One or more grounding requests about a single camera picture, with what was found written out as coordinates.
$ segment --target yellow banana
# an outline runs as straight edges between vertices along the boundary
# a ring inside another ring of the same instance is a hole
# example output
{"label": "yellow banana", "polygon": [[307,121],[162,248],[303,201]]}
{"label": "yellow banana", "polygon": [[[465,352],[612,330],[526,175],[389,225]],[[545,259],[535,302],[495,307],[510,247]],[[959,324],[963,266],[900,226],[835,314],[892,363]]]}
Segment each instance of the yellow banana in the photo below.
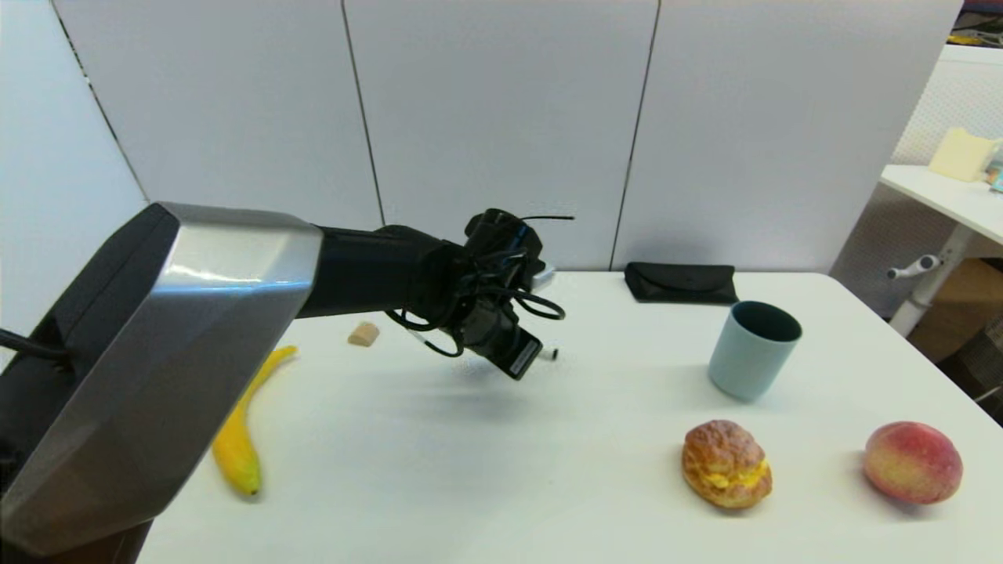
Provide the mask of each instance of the yellow banana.
{"label": "yellow banana", "polygon": [[227,482],[245,496],[255,496],[261,490],[261,465],[254,444],[251,443],[251,436],[248,435],[248,404],[275,368],[293,354],[296,354],[295,346],[280,348],[268,355],[268,359],[251,380],[251,385],[213,441],[213,458],[216,459],[216,466],[220,468]]}

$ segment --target desk leg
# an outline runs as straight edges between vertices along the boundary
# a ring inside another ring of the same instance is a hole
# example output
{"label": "desk leg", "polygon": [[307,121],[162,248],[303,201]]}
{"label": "desk leg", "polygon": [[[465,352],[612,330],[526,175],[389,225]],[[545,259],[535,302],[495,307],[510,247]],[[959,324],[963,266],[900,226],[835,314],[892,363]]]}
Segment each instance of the desk leg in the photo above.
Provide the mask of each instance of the desk leg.
{"label": "desk leg", "polygon": [[934,296],[940,291],[944,282],[947,282],[948,276],[951,276],[954,269],[958,268],[961,261],[965,259],[965,249],[974,234],[974,231],[964,225],[955,226],[951,237],[948,238],[944,248],[938,254],[944,264],[924,275],[923,280],[916,285],[913,293],[906,298],[906,302],[895,312],[891,325],[900,335],[909,336],[909,333],[913,332],[916,324],[930,309]]}

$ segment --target white table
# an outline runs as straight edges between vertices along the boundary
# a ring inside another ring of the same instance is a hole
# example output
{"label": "white table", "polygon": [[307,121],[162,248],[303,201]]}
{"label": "white table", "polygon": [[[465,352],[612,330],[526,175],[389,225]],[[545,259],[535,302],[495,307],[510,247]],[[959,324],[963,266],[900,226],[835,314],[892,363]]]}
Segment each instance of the white table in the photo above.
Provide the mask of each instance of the white table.
{"label": "white table", "polygon": [[[154,523],[142,564],[241,562],[988,562],[999,557],[1003,431],[886,323],[817,274],[738,274],[740,297],[804,328],[774,387],[740,404],[706,377],[727,309],[638,304],[621,273],[559,273],[560,347],[515,382],[467,353],[430,353],[381,314],[297,321],[300,356],[251,410],[258,503],[212,458]],[[361,319],[372,348],[345,344]],[[697,498],[683,436],[746,427],[774,492],[742,514]],[[951,437],[961,490],[908,508],[876,493],[861,452],[879,426]]]}
{"label": "white table", "polygon": [[991,193],[986,183],[956,181],[926,167],[891,165],[885,167],[881,182],[958,222],[938,254],[943,265],[924,276],[892,318],[892,326],[908,335],[930,309],[951,272],[964,260],[965,249],[975,233],[1003,245],[1003,198]]}

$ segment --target black pouch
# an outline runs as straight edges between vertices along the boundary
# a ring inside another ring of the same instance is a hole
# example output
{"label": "black pouch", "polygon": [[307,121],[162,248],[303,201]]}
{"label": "black pouch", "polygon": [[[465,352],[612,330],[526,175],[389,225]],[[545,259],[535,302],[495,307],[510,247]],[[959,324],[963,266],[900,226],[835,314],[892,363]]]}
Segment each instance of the black pouch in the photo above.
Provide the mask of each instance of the black pouch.
{"label": "black pouch", "polygon": [[738,301],[733,266],[632,262],[624,277],[639,302],[730,305]]}

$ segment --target pastry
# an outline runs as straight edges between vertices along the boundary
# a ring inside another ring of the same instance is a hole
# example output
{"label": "pastry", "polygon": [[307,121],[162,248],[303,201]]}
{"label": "pastry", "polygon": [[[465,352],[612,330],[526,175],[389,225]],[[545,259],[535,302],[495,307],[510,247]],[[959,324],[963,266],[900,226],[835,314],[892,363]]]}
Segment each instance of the pastry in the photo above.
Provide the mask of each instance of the pastry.
{"label": "pastry", "polygon": [[708,421],[687,433],[682,463],[686,483],[718,507],[752,507],[773,489],[766,455],[732,421]]}
{"label": "pastry", "polygon": [[376,341],[376,337],[379,336],[379,327],[369,323],[368,321],[363,321],[359,323],[359,326],[352,331],[351,335],[348,335],[348,344],[356,344],[359,346],[371,346],[373,342]]}

